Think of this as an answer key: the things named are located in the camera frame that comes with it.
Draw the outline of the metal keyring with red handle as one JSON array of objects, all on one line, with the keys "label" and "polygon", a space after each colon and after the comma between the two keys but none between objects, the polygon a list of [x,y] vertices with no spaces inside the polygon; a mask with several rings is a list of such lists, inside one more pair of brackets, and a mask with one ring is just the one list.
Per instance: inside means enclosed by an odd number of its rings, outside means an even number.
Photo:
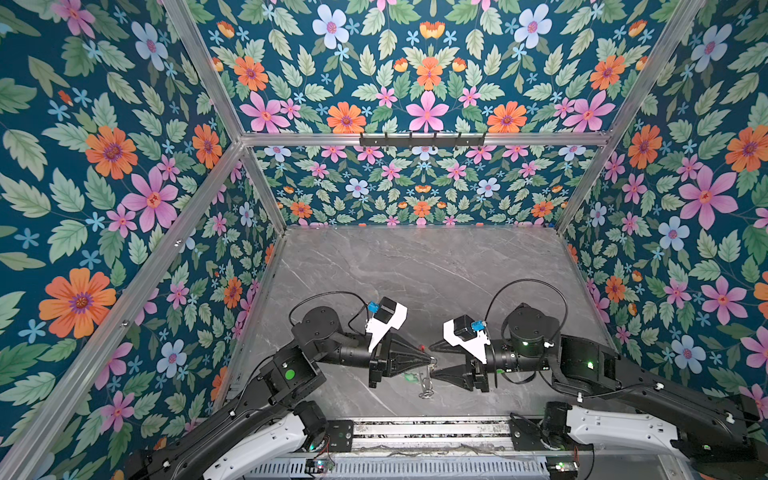
[{"label": "metal keyring with red handle", "polygon": [[427,348],[424,345],[420,346],[420,350],[429,356],[430,363],[424,368],[423,372],[419,373],[419,382],[421,386],[419,398],[428,400],[434,395],[432,373],[436,369],[437,359],[427,351]]}]

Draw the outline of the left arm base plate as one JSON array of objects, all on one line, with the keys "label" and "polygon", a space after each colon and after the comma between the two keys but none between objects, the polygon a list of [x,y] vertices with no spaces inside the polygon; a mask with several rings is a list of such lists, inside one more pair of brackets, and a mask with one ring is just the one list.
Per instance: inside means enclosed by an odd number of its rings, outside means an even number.
[{"label": "left arm base plate", "polygon": [[316,446],[311,447],[315,455],[320,453],[347,453],[352,450],[355,422],[353,420],[331,420]]}]

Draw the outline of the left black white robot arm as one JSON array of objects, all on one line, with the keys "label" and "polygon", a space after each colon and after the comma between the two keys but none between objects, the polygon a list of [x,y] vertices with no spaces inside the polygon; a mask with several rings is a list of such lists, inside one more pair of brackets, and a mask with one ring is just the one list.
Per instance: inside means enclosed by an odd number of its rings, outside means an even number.
[{"label": "left black white robot arm", "polygon": [[430,356],[392,332],[388,323],[406,308],[385,299],[370,323],[380,332],[346,333],[335,310],[309,310],[293,339],[265,358],[244,390],[179,440],[138,450],[126,461],[128,479],[237,479],[258,465],[295,451],[323,447],[328,420],[309,395],[326,380],[323,363],[360,368],[369,387],[426,367]]}]

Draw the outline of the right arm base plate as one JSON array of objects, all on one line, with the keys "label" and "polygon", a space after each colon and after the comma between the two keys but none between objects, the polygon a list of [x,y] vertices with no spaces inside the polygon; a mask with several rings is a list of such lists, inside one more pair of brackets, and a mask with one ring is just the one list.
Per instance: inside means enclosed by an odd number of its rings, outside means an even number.
[{"label": "right arm base plate", "polygon": [[543,417],[533,419],[521,414],[509,414],[510,439],[518,451],[569,451],[587,449],[589,444],[576,440],[573,428],[567,424],[572,407],[563,402],[549,402]]}]

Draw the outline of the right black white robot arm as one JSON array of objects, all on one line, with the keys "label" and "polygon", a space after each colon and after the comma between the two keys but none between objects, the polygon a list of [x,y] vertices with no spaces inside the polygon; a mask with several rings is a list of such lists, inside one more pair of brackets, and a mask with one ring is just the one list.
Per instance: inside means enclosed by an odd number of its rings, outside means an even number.
[{"label": "right black white robot arm", "polygon": [[433,352],[461,354],[460,365],[434,377],[467,391],[489,392],[498,374],[548,372],[552,388],[574,399],[616,400],[674,426],[671,446],[700,473],[718,479],[759,479],[767,446],[751,434],[759,411],[747,396],[716,397],[670,382],[610,348],[561,331],[561,323],[525,303],[503,321],[500,338],[467,315],[443,325]]}]

